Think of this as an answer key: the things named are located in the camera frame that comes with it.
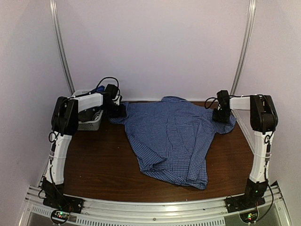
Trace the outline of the white plastic laundry basket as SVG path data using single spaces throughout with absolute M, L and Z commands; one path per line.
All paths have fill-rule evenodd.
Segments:
M 73 96 L 86 94 L 88 92 L 89 92 L 88 89 L 80 89 L 80 90 L 75 91 L 73 93 Z M 103 114 L 103 111 L 99 110 L 98 112 L 95 112 L 95 117 L 94 117 L 93 121 L 86 121 L 86 122 L 79 121 L 78 130 L 81 130 L 81 131 L 97 131 L 97 130 L 99 130 L 101 119 L 102 119 L 102 114 Z

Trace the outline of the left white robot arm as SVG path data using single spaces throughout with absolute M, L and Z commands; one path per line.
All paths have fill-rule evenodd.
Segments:
M 122 96 L 119 87 L 108 84 L 103 91 L 96 89 L 71 97 L 57 99 L 51 119 L 52 131 L 49 140 L 52 143 L 46 181 L 54 185 L 64 183 L 64 165 L 72 136 L 79 126 L 79 113 L 92 108 L 100 108 L 109 118 L 126 116 L 125 106 L 120 103 Z

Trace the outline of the blue plaid long sleeve shirt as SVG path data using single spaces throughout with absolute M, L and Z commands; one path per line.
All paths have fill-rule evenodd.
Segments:
M 231 132 L 227 123 L 212 119 L 213 110 L 180 97 L 150 103 L 125 102 L 126 117 L 111 118 L 124 126 L 143 174 L 180 186 L 206 189 L 206 155 L 216 134 Z

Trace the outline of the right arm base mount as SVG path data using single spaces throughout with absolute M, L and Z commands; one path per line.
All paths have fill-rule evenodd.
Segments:
M 226 197 L 225 205 L 228 213 L 238 211 L 243 223 L 257 223 L 260 219 L 258 207 L 265 204 L 264 194 L 267 188 L 267 182 L 254 183 L 248 180 L 244 194 Z

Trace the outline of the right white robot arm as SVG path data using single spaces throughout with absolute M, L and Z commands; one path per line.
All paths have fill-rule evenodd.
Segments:
M 253 190 L 241 197 L 241 204 L 250 208 L 259 200 L 259 187 L 268 187 L 269 161 L 271 145 L 278 125 L 278 116 L 270 95 L 229 95 L 227 90 L 221 90 L 216 97 L 218 107 L 214 109 L 212 119 L 217 122 L 228 123 L 231 111 L 242 110 L 250 112 L 250 125 L 255 136 L 253 151 L 253 166 L 247 181 Z

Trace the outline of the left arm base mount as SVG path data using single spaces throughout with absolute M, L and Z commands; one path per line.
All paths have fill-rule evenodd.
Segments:
M 65 195 L 63 193 L 64 184 L 57 185 L 44 180 L 41 189 L 45 193 L 43 205 L 59 210 L 59 212 L 81 213 L 83 199 Z

